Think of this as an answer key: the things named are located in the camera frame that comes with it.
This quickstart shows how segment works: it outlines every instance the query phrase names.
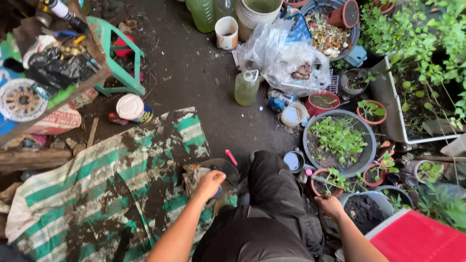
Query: green and white striped tarp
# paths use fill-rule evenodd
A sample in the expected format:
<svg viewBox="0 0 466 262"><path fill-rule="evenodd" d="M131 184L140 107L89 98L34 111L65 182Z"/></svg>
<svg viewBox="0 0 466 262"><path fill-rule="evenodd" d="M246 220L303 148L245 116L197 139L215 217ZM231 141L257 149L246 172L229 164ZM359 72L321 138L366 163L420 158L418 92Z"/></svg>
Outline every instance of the green and white striped tarp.
<svg viewBox="0 0 466 262"><path fill-rule="evenodd" d="M28 179L8 216L9 243L39 262L111 261L119 233L132 227L135 237L125 261L143 261L187 203L181 165L208 156L195 109L165 113ZM208 206L193 250L211 222Z"/></svg>

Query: concrete floor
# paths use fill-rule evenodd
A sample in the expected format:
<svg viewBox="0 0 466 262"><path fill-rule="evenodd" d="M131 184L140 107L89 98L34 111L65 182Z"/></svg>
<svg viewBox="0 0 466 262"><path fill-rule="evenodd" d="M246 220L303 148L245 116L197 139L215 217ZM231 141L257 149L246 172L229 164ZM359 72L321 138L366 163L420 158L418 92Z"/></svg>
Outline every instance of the concrete floor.
<svg viewBox="0 0 466 262"><path fill-rule="evenodd" d="M127 3L127 15L136 16L141 23L142 31L132 35L146 53L144 71L157 77L155 85L154 79L146 74L146 90L150 94L145 102L153 107L155 115L195 106L211 156L226 158L224 151L229 149L243 172L247 170L250 152L264 149L284 155L301 144L298 141L302 132L291 135L283 126L277 126L277 115L266 107L266 83L259 89L256 104L243 107L236 103L234 80L239 71L232 54L216 47L214 32L202 34L195 28L184 2L127 0ZM212 57L209 51L218 57ZM85 116L87 134L75 129L62 136L87 140L94 117L101 120L96 140L133 127L133 124L118 126L105 120L115 110L116 103L117 98L108 101L106 97L98 97L80 109Z"/></svg>

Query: pink handle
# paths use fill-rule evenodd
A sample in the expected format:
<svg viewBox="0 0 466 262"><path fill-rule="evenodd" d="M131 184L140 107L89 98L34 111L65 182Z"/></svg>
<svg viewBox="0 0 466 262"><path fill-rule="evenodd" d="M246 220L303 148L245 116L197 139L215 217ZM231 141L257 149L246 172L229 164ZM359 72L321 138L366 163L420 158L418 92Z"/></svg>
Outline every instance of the pink handle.
<svg viewBox="0 0 466 262"><path fill-rule="evenodd" d="M236 160L234 159L234 157L233 157L232 153L230 152L230 150L228 150L228 149L225 150L225 154L231 159L231 161L233 162L233 164L235 166L238 165L238 162L236 162Z"/></svg>

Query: hand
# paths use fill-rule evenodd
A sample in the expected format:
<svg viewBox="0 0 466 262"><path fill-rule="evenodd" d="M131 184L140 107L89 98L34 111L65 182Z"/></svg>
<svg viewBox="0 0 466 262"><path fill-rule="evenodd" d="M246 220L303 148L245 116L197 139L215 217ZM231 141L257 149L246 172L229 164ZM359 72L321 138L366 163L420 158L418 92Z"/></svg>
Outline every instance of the hand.
<svg viewBox="0 0 466 262"><path fill-rule="evenodd" d="M207 203L218 192L219 186L225 178L226 175L224 173L216 170L205 174L199 181L193 198L199 199L203 204Z"/></svg>
<svg viewBox="0 0 466 262"><path fill-rule="evenodd" d="M314 200L319 204L320 210L335 222L340 220L342 216L346 215L342 204L334 196L321 195L319 197L314 197Z"/></svg>

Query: green plastic stool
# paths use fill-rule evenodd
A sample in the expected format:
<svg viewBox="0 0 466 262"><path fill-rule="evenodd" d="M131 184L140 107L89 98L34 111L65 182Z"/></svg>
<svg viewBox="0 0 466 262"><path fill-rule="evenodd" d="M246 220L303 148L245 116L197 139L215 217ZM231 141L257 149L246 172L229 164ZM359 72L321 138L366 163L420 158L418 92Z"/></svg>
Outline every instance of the green plastic stool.
<svg viewBox="0 0 466 262"><path fill-rule="evenodd" d="M123 87L107 87L104 88L102 83L99 83L95 88L102 94L110 97L111 93L121 93L121 92L133 92L138 96L145 94L145 87L141 85L139 81L139 70L141 65L141 57L144 58L144 53L142 52L137 45L135 45L128 37L126 37L118 28L114 27L105 20L99 19L97 17L88 16L87 21L89 26L95 25L95 40L100 42L103 48L103 51L107 55L107 64L110 69L113 71L113 76L122 82L125 86ZM127 47L113 47L111 43L111 34L117 34L128 46ZM131 48L134 51L134 76L132 77L126 70L124 70L117 62L115 62L111 57L110 53L114 50L119 49L128 49Z"/></svg>

